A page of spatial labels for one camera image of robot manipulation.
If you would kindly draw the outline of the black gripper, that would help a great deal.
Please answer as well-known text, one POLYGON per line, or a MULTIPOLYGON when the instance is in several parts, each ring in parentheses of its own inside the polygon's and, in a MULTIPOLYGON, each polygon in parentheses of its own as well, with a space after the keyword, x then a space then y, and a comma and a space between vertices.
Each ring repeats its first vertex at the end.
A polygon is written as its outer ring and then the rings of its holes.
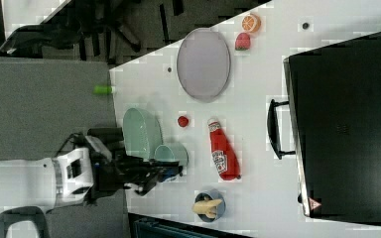
POLYGON ((129 189, 127 183, 135 182, 135 193, 144 196, 158 183, 183 175, 179 162, 133 159, 126 155, 123 141, 104 144, 96 137, 87 138, 92 147, 90 160, 94 179, 89 198, 111 196, 119 189, 129 189), (139 166, 153 169, 139 179, 139 175, 145 171, 139 166))

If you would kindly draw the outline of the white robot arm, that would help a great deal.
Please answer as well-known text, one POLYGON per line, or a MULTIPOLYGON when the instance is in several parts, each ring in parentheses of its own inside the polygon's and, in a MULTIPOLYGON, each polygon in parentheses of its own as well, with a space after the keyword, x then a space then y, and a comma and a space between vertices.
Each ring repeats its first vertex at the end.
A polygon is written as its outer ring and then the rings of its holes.
POLYGON ((92 205, 120 189, 147 194, 157 183, 178 176, 178 161, 118 158, 105 136, 72 134, 72 150, 36 161, 0 161, 0 238, 28 222, 36 238, 50 238, 46 214, 56 208, 92 205))

